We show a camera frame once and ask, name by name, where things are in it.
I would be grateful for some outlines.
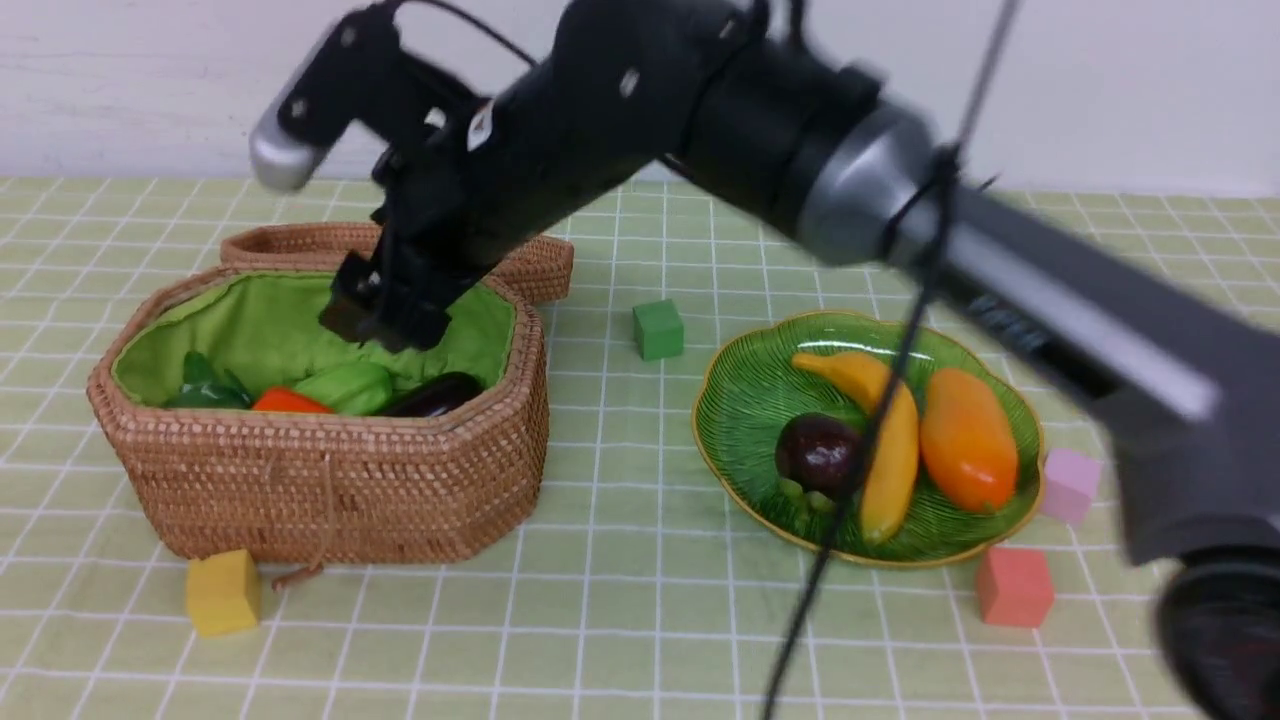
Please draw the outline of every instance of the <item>white wall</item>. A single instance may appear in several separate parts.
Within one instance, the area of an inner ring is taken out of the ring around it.
[[[0,174],[247,173],[244,133],[324,27],[364,0],[0,0]],[[545,53],[564,0],[470,0]],[[950,133],[995,0],[812,0]],[[433,10],[412,46],[484,90],[520,65]],[[974,172],[1039,187],[1280,195],[1280,3],[1027,0]],[[353,133],[325,173],[365,177]]]

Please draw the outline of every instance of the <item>orange mango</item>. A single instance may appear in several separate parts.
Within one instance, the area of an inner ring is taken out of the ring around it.
[[[956,507],[992,514],[1018,486],[1018,443],[991,387],[972,373],[933,373],[920,419],[920,457]]]

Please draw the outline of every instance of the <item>green plate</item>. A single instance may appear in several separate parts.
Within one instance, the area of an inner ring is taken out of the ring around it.
[[[694,438],[703,460],[742,510],[782,538],[817,550],[832,520],[799,510],[782,493],[773,464],[778,433],[801,413],[827,413],[859,429],[867,416],[822,378],[791,368],[791,356],[858,350],[891,363],[901,334],[899,323],[856,313],[806,313],[749,332],[716,354],[694,404]],[[1018,442],[1018,491],[998,514],[964,512],[937,489],[922,462],[915,497],[893,538],[869,547],[859,537],[856,512],[841,529],[836,555],[852,562],[896,568],[957,562],[1016,533],[1039,507],[1044,434],[1030,404],[973,352],[936,331],[922,328],[911,355],[906,384],[922,410],[924,388],[938,368],[969,370],[996,392]]]

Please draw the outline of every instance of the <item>green block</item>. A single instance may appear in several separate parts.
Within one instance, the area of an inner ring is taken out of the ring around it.
[[[672,300],[645,302],[631,309],[635,342],[644,360],[676,357],[685,351],[685,323]]]

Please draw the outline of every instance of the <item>wooden cube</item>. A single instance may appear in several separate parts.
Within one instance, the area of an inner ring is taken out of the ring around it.
[[[677,357],[685,351],[685,322],[675,301],[636,305],[631,320],[636,347],[645,361]]]
[[[1044,460],[1041,512],[1069,525],[1079,525],[1093,506],[1101,480],[1101,462],[1074,450],[1053,448]]]
[[[201,637],[257,626],[262,580],[247,550],[233,550],[187,564],[187,615]]]
[[[975,585],[982,619],[989,625],[1038,628],[1053,607],[1053,578],[1038,550],[991,548]]]

